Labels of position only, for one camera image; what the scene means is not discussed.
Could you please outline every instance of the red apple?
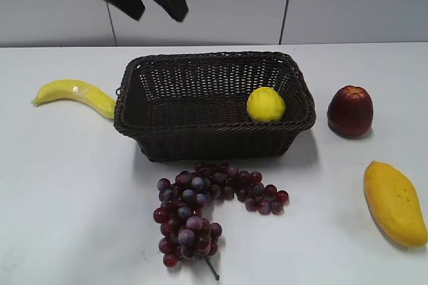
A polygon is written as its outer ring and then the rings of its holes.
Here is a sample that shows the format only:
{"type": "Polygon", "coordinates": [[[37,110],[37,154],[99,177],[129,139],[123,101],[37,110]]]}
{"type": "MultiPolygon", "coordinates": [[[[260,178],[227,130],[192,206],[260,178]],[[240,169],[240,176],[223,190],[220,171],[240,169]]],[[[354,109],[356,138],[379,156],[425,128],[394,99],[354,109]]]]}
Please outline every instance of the red apple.
{"type": "Polygon", "coordinates": [[[361,136],[373,121],[373,103],[359,86],[345,86],[334,95],[327,112],[330,128],[343,136],[361,136]]]}

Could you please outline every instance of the yellow banana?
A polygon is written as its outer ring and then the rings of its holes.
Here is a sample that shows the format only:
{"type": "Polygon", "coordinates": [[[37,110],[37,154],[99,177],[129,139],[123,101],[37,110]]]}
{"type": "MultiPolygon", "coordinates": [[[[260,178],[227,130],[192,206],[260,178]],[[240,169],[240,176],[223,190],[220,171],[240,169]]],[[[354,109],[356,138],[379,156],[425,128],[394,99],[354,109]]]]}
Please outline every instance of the yellow banana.
{"type": "Polygon", "coordinates": [[[45,84],[31,103],[39,106],[60,99],[82,102],[106,118],[114,118],[115,101],[96,86],[79,80],[58,80],[45,84]]]}

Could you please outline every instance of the yellow mango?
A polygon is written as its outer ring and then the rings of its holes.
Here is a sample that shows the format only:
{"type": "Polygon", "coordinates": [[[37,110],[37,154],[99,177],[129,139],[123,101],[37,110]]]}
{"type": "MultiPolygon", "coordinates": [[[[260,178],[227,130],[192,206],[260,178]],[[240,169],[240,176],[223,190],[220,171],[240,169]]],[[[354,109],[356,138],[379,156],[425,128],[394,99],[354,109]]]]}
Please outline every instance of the yellow mango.
{"type": "Polygon", "coordinates": [[[374,220],[392,240],[409,248],[428,242],[416,190],[404,174],[373,161],[364,173],[364,192],[374,220]]]}

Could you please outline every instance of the wicker basket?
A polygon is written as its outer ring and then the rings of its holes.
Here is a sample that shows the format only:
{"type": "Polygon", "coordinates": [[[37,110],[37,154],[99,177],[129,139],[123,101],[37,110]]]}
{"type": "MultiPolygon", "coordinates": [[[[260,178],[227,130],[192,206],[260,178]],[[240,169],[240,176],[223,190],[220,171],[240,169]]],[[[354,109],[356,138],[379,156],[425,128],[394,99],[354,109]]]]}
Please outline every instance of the wicker basket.
{"type": "Polygon", "coordinates": [[[151,161],[278,156],[315,123],[303,75],[282,53],[146,56],[128,64],[117,94],[114,127],[151,161]],[[249,119],[247,98],[260,86],[286,101],[283,121],[249,119]]]}

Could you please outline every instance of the lemon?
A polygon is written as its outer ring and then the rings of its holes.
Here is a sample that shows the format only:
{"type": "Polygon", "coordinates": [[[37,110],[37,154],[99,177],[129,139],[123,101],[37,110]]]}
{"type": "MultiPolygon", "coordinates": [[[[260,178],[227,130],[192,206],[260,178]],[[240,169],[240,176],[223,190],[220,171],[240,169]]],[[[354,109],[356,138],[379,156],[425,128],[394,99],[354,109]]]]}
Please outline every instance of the lemon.
{"type": "Polygon", "coordinates": [[[247,112],[255,122],[279,121],[286,112],[286,103],[274,89],[262,86],[249,95],[247,112]]]}

